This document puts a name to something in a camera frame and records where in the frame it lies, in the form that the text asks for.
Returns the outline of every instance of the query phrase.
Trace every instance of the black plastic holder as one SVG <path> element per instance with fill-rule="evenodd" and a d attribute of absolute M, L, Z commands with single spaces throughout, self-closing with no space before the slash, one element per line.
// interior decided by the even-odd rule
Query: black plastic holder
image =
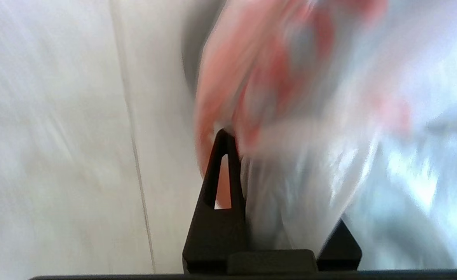
<path fill-rule="evenodd" d="M 223 156 L 228 156 L 230 209 L 215 209 Z M 216 135 L 183 251 L 183 275 L 39 276 L 32 280 L 457 280 L 450 271 L 356 271 L 361 249 L 340 221 L 322 253 L 310 250 L 251 250 L 241 162 L 235 139 Z"/>

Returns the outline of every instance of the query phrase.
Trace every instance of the white plastic bag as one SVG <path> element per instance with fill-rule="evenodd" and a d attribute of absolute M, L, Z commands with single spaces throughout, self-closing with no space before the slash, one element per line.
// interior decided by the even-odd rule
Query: white plastic bag
<path fill-rule="evenodd" d="M 252 9 L 270 5 L 240 2 Z M 199 81 L 211 87 L 199 87 L 197 99 L 198 135 L 218 122 L 237 138 L 255 247 L 318 254 L 349 206 L 344 218 L 366 252 L 363 268 L 457 267 L 457 183 L 451 183 L 457 172 L 440 164 L 440 149 L 457 151 L 457 0 L 280 3 L 277 11 L 265 10 L 273 11 L 264 17 L 272 20 L 260 22 L 264 36 L 255 36 L 252 48 L 231 38 L 237 48 L 253 50 L 241 62 L 237 55 L 222 56 L 220 46 L 228 54 L 230 41 L 215 28 L 218 46 L 208 41 Z M 237 19 L 230 25 L 240 24 Z M 217 26 L 228 24 L 222 16 Z M 232 72 L 214 66 L 226 61 Z M 428 138 L 429 147 L 416 149 Z M 198 151 L 209 150 L 199 139 Z M 417 164 L 405 166 L 405 175 L 392 175 L 410 161 Z M 457 157 L 451 166 L 457 168 Z M 437 183 L 427 169 L 440 175 Z M 409 172 L 425 172 L 426 179 Z M 390 187 L 412 199 L 373 195 Z M 433 193 L 419 189 L 431 187 L 447 201 L 429 203 L 420 214 Z M 371 218 L 383 211 L 383 223 L 374 224 Z M 393 227 L 405 237 L 377 247 L 394 238 Z M 434 244 L 414 247 L 411 234 Z M 410 255 L 413 248 L 417 255 Z"/>

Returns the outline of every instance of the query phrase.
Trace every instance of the tile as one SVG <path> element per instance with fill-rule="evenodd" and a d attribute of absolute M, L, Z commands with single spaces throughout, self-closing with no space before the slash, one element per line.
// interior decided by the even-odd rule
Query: tile
<path fill-rule="evenodd" d="M 109 2 L 0 1 L 0 280 L 152 273 Z"/>
<path fill-rule="evenodd" d="M 194 96 L 182 67 L 186 18 L 203 0 L 113 1 L 156 273 L 182 273 L 182 250 L 202 179 Z"/>

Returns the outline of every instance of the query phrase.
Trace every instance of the tile grout line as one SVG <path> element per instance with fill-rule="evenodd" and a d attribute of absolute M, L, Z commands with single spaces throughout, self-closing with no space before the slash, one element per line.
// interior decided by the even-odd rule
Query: tile grout line
<path fill-rule="evenodd" d="M 127 56 L 125 54 L 124 50 L 124 38 L 121 33 L 124 32 L 123 26 L 122 26 L 122 18 L 120 17 L 120 8 L 118 5 L 114 4 L 115 0 L 109 0 L 109 8 L 110 8 L 110 14 L 111 14 L 111 21 L 113 24 L 113 32 L 114 32 L 114 38 L 115 38 L 115 44 L 117 47 L 118 51 L 118 60 L 120 63 L 120 74 L 122 78 L 122 83 L 123 83 L 123 91 L 124 91 L 124 99 L 125 99 L 125 104 L 127 106 L 127 113 L 129 117 L 129 122 L 130 122 L 130 134 L 131 134 L 131 141 L 132 141 L 132 148 L 134 150 L 134 158 L 135 158 L 135 163 L 136 163 L 136 172 L 138 176 L 138 184 L 140 188 L 140 196 L 142 199 L 142 205 L 143 205 L 143 212 L 144 212 L 144 219 L 145 219 L 145 228 L 147 232 L 147 239 L 149 241 L 149 253 L 151 255 L 151 262 L 152 262 L 152 273 L 156 273 L 156 265 L 154 262 L 154 254 L 152 250 L 152 236 L 150 232 L 150 227 L 149 227 L 149 218 L 147 216 L 147 207 L 145 205 L 145 193 L 144 193 L 144 188 L 143 188 L 143 183 L 142 183 L 142 175 L 140 173 L 140 166 L 139 166 L 139 161 L 138 161 L 138 153 L 137 153 L 137 146 L 136 146 L 136 137 L 135 137 L 135 126 L 134 126 L 134 117 L 131 111 L 131 94 L 130 94 L 130 88 L 129 88 L 129 75 L 127 71 Z"/>

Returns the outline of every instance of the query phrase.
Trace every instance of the plastic bag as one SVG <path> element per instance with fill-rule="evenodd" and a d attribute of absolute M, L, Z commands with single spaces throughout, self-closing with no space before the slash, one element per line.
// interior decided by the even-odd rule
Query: plastic bag
<path fill-rule="evenodd" d="M 457 216 L 457 185 L 448 187 L 457 173 L 436 164 L 438 149 L 415 149 L 414 158 L 449 178 L 435 188 L 447 190 L 450 202 L 425 213 L 430 228 L 410 227 L 403 218 L 391 223 L 389 215 L 383 224 L 368 218 L 376 205 L 395 203 L 371 195 L 393 185 L 394 177 L 386 175 L 393 161 L 380 159 L 403 150 L 393 143 L 417 145 L 427 135 L 445 135 L 451 143 L 457 136 L 457 0 L 231 1 L 205 47 L 198 85 L 201 171 L 216 128 L 230 128 L 242 158 L 256 248 L 319 253 L 346 209 L 348 227 L 372 251 L 376 237 L 392 237 L 374 232 L 396 225 L 426 236 L 442 209 Z M 408 197 L 417 184 L 429 184 L 411 183 L 410 176 L 396 180 L 407 186 L 397 192 Z M 415 199 L 410 203 L 420 206 Z M 409 218 L 415 210 L 403 213 Z M 451 228 L 442 232 L 457 231 L 453 220 L 445 226 Z M 447 253 L 446 261 L 429 261 L 436 246 L 427 246 L 415 264 L 395 265 L 403 258 L 397 252 L 410 250 L 410 242 L 400 241 L 385 251 L 386 261 L 366 257 L 363 268 L 457 266 L 457 249 L 448 245 L 457 241 L 440 233 L 431 240 Z"/>

